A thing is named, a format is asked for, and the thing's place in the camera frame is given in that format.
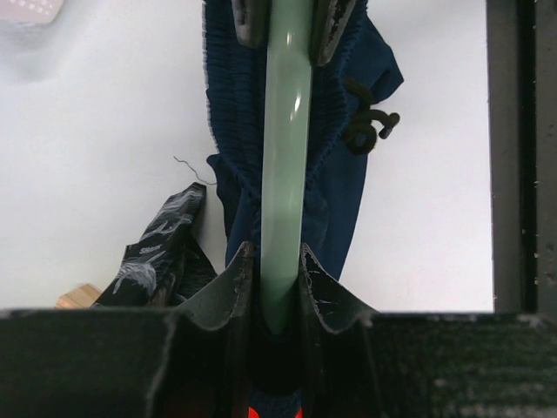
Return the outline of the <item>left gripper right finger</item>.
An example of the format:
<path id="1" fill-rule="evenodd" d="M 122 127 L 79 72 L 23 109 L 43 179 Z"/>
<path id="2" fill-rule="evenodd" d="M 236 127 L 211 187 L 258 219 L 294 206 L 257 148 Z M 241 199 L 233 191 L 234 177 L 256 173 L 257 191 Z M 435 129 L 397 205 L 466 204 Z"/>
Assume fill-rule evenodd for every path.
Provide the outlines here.
<path id="1" fill-rule="evenodd" d="M 556 326 L 519 313 L 379 313 L 300 249 L 306 417 L 553 417 Z"/>

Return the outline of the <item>navy blue shorts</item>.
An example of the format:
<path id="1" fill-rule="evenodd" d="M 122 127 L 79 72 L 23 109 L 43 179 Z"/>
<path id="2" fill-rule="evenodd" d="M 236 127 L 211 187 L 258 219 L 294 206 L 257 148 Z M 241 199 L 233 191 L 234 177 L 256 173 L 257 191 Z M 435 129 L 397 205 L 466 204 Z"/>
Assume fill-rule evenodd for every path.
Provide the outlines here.
<path id="1" fill-rule="evenodd" d="M 217 179 L 231 260 L 246 241 L 260 241 L 265 46 L 237 37 L 233 1 L 204 6 L 206 95 L 218 151 L 207 161 Z M 342 1 L 342 34 L 312 78 L 309 144 L 301 239 L 334 278 L 343 270 L 359 214 L 368 155 L 396 125 L 378 109 L 403 83 L 391 47 L 367 15 L 364 1 Z"/>

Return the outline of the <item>mint green wavy hanger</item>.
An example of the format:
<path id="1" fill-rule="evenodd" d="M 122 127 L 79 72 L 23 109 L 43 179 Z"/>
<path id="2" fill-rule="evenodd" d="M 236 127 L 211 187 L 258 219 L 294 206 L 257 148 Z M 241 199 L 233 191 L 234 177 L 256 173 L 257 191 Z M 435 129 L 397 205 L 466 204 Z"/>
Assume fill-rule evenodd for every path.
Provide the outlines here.
<path id="1" fill-rule="evenodd" d="M 273 334 L 292 315 L 305 191 L 312 2 L 272 2 L 261 188 L 260 308 Z"/>

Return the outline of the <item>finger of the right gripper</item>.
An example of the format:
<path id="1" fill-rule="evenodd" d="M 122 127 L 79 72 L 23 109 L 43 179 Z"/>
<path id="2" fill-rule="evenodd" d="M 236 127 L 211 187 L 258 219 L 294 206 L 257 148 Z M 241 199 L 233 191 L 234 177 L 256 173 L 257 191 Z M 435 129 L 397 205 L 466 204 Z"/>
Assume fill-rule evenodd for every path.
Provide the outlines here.
<path id="1" fill-rule="evenodd" d="M 355 6 L 355 0 L 313 2 L 309 56 L 313 66 L 326 66 L 334 55 Z"/>

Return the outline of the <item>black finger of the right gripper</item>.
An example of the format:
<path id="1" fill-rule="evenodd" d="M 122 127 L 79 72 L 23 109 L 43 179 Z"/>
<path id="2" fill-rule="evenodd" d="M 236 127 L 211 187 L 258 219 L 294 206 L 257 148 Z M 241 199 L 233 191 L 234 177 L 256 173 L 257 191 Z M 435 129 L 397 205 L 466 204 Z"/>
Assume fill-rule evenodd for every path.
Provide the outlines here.
<path id="1" fill-rule="evenodd" d="M 259 47 L 266 34 L 269 0 L 231 0 L 238 41 L 246 47 Z"/>

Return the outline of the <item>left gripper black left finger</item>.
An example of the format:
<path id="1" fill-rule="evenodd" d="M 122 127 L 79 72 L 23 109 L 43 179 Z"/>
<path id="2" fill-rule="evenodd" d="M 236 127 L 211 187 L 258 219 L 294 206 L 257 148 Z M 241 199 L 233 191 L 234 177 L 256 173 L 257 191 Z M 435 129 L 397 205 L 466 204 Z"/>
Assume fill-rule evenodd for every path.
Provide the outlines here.
<path id="1" fill-rule="evenodd" d="M 3 311 L 2 416 L 247 416 L 252 262 L 179 307 Z"/>

